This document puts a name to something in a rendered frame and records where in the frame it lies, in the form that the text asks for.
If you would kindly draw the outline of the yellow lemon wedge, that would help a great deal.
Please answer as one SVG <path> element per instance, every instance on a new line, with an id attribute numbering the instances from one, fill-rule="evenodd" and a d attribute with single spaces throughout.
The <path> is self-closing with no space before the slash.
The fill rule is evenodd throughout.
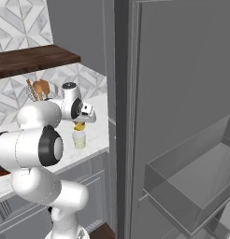
<path id="1" fill-rule="evenodd" d="M 85 129 L 85 123 L 84 122 L 78 121 L 78 122 L 75 123 L 75 127 L 74 127 L 75 131 L 83 131 L 84 129 Z"/>

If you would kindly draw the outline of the glass of lemonade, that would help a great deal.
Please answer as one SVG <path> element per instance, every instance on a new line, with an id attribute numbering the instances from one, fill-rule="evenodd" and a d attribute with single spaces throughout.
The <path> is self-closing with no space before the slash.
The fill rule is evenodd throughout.
<path id="1" fill-rule="evenodd" d="M 86 133 L 84 131 L 74 131 L 72 137 L 76 149 L 84 149 L 86 147 Z"/>

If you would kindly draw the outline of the grey fridge door bin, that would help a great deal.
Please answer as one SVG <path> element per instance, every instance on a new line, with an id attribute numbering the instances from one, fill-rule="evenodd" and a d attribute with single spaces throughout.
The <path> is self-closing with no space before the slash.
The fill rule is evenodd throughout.
<path id="1" fill-rule="evenodd" d="M 230 116 L 148 162 L 144 190 L 186 238 L 228 239 L 217 215 L 230 202 Z"/>

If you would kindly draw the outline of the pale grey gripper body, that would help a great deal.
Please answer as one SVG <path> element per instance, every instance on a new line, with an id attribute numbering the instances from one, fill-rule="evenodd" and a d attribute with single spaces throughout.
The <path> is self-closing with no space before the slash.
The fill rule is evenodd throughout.
<path id="1" fill-rule="evenodd" d="M 94 112 L 92 112 L 89 115 L 80 114 L 76 118 L 76 121 L 81 121 L 81 122 L 85 122 L 85 123 L 95 123 L 96 122 L 96 114 Z"/>

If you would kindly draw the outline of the dark wooden wall shelf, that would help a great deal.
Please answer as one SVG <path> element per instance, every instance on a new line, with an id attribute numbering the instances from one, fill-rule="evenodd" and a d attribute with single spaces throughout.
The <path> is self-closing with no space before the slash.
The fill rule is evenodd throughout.
<path id="1" fill-rule="evenodd" d="M 0 52 L 0 79 L 80 62 L 80 56 L 56 45 Z"/>

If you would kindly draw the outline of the grey fridge door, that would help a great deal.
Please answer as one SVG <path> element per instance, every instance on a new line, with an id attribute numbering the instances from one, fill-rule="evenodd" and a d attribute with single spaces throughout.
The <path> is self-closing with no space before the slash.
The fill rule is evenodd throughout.
<path id="1" fill-rule="evenodd" d="M 188 239 L 151 202 L 145 170 L 230 116 L 230 0 L 139 1 L 134 12 L 129 239 Z M 217 217 L 230 228 L 230 202 Z"/>

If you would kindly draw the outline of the grey drawer front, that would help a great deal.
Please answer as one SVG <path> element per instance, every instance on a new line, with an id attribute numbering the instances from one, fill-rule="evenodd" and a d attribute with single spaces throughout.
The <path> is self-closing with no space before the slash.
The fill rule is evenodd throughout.
<path id="1" fill-rule="evenodd" d="M 102 177 L 108 178 L 108 153 L 105 151 L 97 155 L 75 160 L 67 159 L 55 171 L 55 174 L 63 180 L 82 182 L 86 179 L 94 180 Z"/>

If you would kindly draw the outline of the wooden-handled whisk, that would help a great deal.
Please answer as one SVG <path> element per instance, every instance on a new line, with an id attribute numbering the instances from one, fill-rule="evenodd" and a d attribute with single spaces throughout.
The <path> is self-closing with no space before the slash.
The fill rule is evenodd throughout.
<path id="1" fill-rule="evenodd" d="M 31 84 L 30 80 L 26 79 L 26 82 L 27 82 L 27 89 L 28 89 L 31 100 L 34 101 L 34 102 L 38 101 L 36 92 L 35 92 L 34 88 L 32 87 L 32 84 Z"/>

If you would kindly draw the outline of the grey cupboard door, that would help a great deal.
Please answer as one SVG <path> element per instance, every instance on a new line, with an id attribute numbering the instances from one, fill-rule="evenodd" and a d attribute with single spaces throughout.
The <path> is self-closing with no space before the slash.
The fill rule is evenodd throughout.
<path id="1" fill-rule="evenodd" d="M 86 206 L 78 211 L 79 224 L 87 231 L 93 232 L 108 219 L 105 173 L 90 176 L 81 181 L 89 191 L 89 200 Z"/>

